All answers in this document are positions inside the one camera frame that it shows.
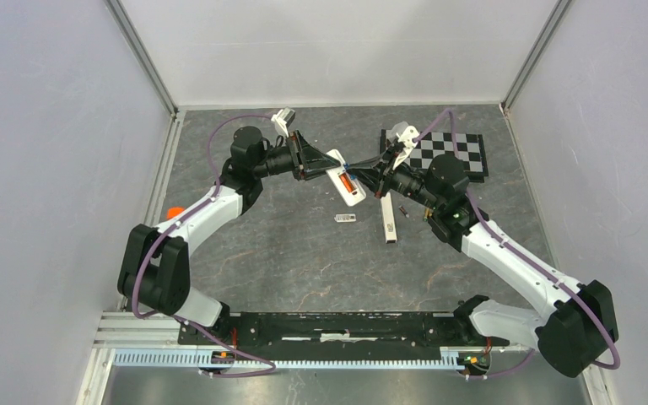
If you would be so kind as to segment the white remote control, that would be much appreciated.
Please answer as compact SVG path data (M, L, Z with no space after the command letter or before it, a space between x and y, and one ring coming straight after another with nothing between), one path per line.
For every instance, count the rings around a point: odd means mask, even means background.
M346 171L346 161L340 152L337 149L331 149L327 151L327 155L338 161L338 164L327 169L326 173L345 204L353 207L363 202L366 198L365 189Z

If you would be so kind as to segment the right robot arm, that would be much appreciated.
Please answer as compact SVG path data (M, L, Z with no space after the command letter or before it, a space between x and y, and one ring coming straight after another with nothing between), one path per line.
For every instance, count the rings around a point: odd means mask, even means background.
M475 296L456 311L453 331L460 342L475 344L486 337L518 343L570 378L590 365L620 367L609 288L597 280L581 283L511 239L478 207L457 157L439 155L427 170L414 170L396 146L347 164L345 170L376 197L397 192L428 208L428 224L438 240L483 264L531 306L518 308Z

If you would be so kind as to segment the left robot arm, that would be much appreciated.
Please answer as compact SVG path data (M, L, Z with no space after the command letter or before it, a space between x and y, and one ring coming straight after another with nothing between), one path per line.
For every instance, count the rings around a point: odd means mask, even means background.
M262 178L292 173L308 181L341 167L297 131L272 146L252 126L235 131L218 182L196 203L157 226L139 224L127 240L117 290L134 305L199 324L210 343L231 333L226 305L192 286L190 257L214 232L246 213L262 193Z

